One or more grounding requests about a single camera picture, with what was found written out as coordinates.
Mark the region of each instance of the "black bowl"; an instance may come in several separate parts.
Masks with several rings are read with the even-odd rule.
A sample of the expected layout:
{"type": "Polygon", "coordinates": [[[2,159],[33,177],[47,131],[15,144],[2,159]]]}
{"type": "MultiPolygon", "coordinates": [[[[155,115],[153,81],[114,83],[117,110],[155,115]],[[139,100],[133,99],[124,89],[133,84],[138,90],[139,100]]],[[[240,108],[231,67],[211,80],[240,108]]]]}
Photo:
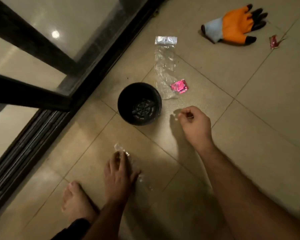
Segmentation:
{"type": "Polygon", "coordinates": [[[147,125],[160,114],[162,100],[159,92],[150,84],[136,82],[122,90],[118,98],[121,117],[132,125],[147,125]]]}

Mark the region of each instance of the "work glove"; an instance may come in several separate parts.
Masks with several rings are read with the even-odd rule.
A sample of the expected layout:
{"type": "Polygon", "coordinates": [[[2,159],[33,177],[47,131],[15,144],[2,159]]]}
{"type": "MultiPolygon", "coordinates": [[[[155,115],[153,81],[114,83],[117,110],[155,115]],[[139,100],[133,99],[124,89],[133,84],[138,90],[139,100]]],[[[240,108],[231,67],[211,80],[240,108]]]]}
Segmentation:
{"type": "Polygon", "coordinates": [[[223,17],[202,25],[201,31],[213,43],[224,40],[235,44],[252,44],[257,38],[244,34],[263,28],[266,25],[263,19],[268,13],[262,13],[262,8],[249,12],[251,8],[252,4],[249,4],[227,12],[223,17]]]}

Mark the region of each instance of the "crumpled plastic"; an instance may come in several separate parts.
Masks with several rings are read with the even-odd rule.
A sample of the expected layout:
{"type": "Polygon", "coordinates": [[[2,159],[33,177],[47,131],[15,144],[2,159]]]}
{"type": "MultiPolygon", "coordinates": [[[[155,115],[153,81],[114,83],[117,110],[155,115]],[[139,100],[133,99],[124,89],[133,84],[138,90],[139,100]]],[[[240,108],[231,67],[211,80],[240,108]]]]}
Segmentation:
{"type": "MultiPolygon", "coordinates": [[[[130,163],[130,165],[131,165],[131,169],[132,169],[133,172],[139,171],[139,170],[140,170],[140,168],[138,167],[138,165],[137,165],[137,163],[136,163],[136,160],[133,159],[133,158],[131,157],[131,155],[130,155],[130,154],[129,154],[129,153],[128,153],[121,145],[120,145],[120,144],[118,144],[118,143],[115,144],[115,145],[114,145],[114,149],[115,149],[116,151],[123,151],[123,152],[127,155],[128,161],[129,161],[129,163],[130,163]]],[[[151,186],[151,183],[150,183],[148,177],[147,177],[143,172],[141,172],[141,173],[139,174],[139,176],[138,176],[138,178],[137,178],[136,180],[137,180],[137,182],[143,184],[143,185],[145,186],[146,189],[148,189],[148,190],[150,190],[150,191],[153,190],[153,188],[152,188],[152,186],[151,186]]]]}
{"type": "Polygon", "coordinates": [[[161,98],[167,100],[178,95],[173,91],[171,85],[176,83],[176,54],[174,48],[177,44],[177,37],[157,36],[155,38],[155,64],[156,89],[161,98]]]}

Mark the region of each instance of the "transparent plastic wrapper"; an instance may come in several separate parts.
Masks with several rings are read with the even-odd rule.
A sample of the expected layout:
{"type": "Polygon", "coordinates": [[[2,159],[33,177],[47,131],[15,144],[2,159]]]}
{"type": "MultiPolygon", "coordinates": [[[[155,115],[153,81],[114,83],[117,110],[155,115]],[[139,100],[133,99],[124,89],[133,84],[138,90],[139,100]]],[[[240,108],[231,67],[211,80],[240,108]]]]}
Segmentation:
{"type": "MultiPolygon", "coordinates": [[[[125,149],[123,149],[123,147],[122,147],[120,144],[118,144],[118,143],[115,144],[115,145],[114,145],[114,149],[115,149],[116,151],[123,151],[123,152],[125,152],[125,154],[126,154],[127,157],[128,157],[128,160],[129,160],[129,162],[130,162],[131,169],[132,169],[133,172],[139,171],[139,170],[140,170],[140,168],[138,167],[138,165],[137,165],[137,163],[136,163],[136,160],[134,160],[134,159],[131,157],[131,155],[130,155],[125,149]]],[[[138,176],[138,178],[137,178],[137,181],[140,182],[141,184],[143,184],[148,190],[150,190],[150,191],[153,190],[153,188],[152,188],[152,186],[151,186],[151,183],[150,183],[148,177],[147,177],[143,172],[141,172],[141,173],[139,174],[139,176],[138,176]]]]}
{"type": "Polygon", "coordinates": [[[163,100],[173,98],[178,94],[171,88],[171,85],[178,81],[175,75],[176,54],[174,48],[176,44],[177,37],[157,36],[155,38],[156,89],[163,100]]]}

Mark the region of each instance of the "dark pants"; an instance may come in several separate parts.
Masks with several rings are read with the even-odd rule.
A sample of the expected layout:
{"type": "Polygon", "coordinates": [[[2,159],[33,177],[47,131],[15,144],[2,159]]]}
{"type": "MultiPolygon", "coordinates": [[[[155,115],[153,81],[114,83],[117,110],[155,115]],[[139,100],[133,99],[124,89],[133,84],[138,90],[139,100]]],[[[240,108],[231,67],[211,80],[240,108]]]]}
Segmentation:
{"type": "Polygon", "coordinates": [[[80,240],[87,233],[90,226],[86,219],[76,219],[68,228],[63,229],[51,240],[80,240]]]}

